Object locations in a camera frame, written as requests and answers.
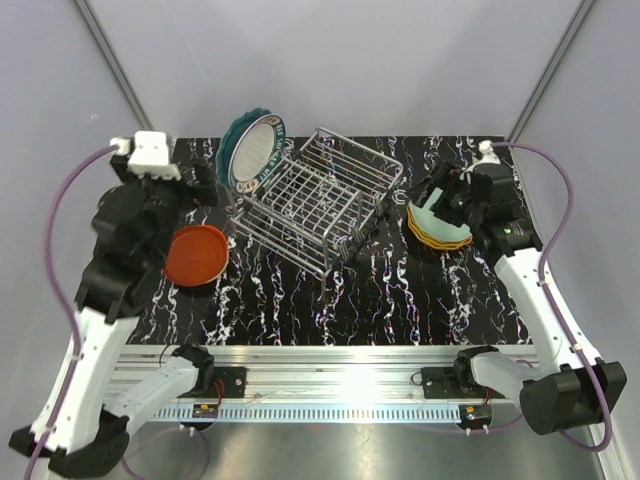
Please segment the white plate green rim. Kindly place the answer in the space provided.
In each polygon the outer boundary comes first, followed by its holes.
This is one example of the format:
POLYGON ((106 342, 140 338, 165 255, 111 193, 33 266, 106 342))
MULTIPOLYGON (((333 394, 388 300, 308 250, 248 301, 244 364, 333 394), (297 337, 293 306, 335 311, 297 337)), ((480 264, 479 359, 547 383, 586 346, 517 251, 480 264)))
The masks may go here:
POLYGON ((237 194, 255 191, 281 161, 286 140, 283 119, 273 113, 244 120, 229 129, 228 182, 237 194))

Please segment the right small circuit board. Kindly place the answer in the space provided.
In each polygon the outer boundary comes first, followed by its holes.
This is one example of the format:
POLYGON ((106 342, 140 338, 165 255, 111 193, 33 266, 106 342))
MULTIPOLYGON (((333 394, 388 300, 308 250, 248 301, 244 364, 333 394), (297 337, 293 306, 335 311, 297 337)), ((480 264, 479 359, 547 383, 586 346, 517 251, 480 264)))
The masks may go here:
POLYGON ((490 424, 493 417, 493 409, 489 404, 483 405, 468 405, 464 408, 464 420, 480 423, 490 424))

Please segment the light green flower plate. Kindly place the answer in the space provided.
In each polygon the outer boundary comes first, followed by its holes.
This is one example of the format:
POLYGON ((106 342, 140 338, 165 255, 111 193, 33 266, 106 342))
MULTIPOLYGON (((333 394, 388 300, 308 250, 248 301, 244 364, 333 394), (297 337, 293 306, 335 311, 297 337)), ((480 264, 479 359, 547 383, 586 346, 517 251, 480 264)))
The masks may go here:
POLYGON ((409 209, 414 215, 418 226, 428 235, 441 241, 459 241, 471 236, 468 226, 463 224, 460 227, 449 224, 434 216, 430 211, 419 211, 414 207, 409 209))

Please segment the left small circuit board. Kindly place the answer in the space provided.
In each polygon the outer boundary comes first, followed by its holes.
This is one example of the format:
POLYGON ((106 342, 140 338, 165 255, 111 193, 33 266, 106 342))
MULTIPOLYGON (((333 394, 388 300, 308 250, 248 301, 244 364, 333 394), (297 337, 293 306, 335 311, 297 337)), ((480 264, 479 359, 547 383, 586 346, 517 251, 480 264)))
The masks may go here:
POLYGON ((193 405, 193 418, 217 418, 219 407, 217 405, 210 404, 194 404, 193 405))

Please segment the aluminium frame rail left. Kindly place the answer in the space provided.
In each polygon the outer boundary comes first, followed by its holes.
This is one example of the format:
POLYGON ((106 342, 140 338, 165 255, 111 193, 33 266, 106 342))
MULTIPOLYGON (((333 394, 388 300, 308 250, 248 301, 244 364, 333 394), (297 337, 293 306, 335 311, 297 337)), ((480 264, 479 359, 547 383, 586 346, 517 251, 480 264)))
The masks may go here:
POLYGON ((70 5, 77 14, 137 125, 141 130, 155 130, 156 125, 152 122, 151 116, 143 106, 91 2, 87 0, 71 0, 70 5))

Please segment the teal scalloped plate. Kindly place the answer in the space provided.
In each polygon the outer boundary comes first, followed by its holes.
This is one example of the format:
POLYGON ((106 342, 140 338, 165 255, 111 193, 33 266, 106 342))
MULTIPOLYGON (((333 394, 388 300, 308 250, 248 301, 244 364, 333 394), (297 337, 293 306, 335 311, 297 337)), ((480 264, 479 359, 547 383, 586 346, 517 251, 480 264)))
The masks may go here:
POLYGON ((216 176, 219 185, 223 187, 228 187, 230 185, 229 166, 231 163, 231 156, 241 136, 253 122, 269 114, 271 114, 269 109, 254 108, 253 110, 247 111, 230 124, 229 129, 220 139, 215 156, 216 176))

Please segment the aluminium frame post right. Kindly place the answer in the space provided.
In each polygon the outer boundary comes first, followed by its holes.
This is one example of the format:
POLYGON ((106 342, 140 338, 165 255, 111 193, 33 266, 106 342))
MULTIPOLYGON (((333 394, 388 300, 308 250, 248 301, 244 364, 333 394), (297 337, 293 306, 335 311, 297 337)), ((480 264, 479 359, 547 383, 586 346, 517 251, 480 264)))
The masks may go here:
POLYGON ((580 0, 578 2, 533 90, 528 96, 524 107, 518 115, 514 126, 511 128, 510 133, 507 136, 508 141, 518 141, 522 136, 527 125, 534 116, 536 109, 544 99, 547 90, 551 86, 564 60, 569 55, 576 39, 598 5, 598 0, 580 0))

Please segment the small circuit board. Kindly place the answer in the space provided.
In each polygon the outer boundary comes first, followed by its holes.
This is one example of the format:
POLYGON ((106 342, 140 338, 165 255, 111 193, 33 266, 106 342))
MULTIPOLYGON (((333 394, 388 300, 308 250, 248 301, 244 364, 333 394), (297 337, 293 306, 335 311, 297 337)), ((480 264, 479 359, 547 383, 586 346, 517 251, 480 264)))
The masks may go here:
POLYGON ((493 409, 489 404, 483 405, 468 405, 464 408, 464 420, 480 423, 490 424, 493 417, 493 409))
POLYGON ((194 404, 193 405, 193 418, 217 418, 219 407, 217 405, 210 404, 194 404))

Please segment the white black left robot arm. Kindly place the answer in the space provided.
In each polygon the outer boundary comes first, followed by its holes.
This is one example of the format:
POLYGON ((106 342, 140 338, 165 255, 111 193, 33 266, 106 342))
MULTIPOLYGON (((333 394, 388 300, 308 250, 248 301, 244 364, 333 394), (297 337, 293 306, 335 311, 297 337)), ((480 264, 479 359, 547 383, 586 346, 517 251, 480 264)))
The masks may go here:
POLYGON ((92 220, 93 258, 72 304, 63 310, 72 336, 41 414, 14 431, 9 446, 48 461, 66 479, 109 473, 131 438, 175 398, 203 397, 215 385, 214 358, 202 347, 182 345, 155 372, 125 393, 106 391, 123 347, 154 294, 181 210, 208 199, 177 169, 135 175, 117 158, 122 183, 107 192, 92 220))

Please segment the aluminium front mounting rail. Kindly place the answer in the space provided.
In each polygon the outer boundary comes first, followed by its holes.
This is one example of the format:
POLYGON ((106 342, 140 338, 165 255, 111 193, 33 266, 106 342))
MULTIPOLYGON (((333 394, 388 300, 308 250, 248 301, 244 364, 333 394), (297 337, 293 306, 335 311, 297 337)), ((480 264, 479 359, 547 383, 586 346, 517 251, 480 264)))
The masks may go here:
POLYGON ((101 406, 123 405, 148 421, 210 423, 433 423, 487 428, 464 420, 468 405, 507 399, 454 385, 456 346, 213 346, 214 386, 186 387, 186 363, 159 346, 127 345, 106 375, 101 406), (219 407, 193 418, 194 404, 219 407))

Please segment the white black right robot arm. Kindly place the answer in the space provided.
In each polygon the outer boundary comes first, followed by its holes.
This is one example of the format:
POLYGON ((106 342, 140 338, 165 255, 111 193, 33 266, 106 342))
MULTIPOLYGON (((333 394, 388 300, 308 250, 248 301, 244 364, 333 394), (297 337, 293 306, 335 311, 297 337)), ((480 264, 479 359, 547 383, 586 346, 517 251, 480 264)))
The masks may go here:
POLYGON ((519 208, 512 169, 495 162, 465 171, 441 161, 413 194, 409 223, 436 239, 472 240, 513 299, 538 359, 528 367, 495 346, 463 349, 453 364, 457 392, 501 394, 539 435, 599 423, 610 434, 626 372, 581 333, 548 270, 546 246, 519 208))

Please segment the orange round plastic plate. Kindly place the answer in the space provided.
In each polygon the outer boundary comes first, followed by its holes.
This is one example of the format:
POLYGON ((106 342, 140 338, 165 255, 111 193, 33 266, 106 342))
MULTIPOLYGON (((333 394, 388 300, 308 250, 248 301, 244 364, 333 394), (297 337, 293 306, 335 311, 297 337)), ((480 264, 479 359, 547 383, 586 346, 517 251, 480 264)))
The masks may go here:
POLYGON ((200 287, 218 278, 228 262, 228 240, 219 228, 190 225, 174 234, 163 273, 180 287, 200 287))

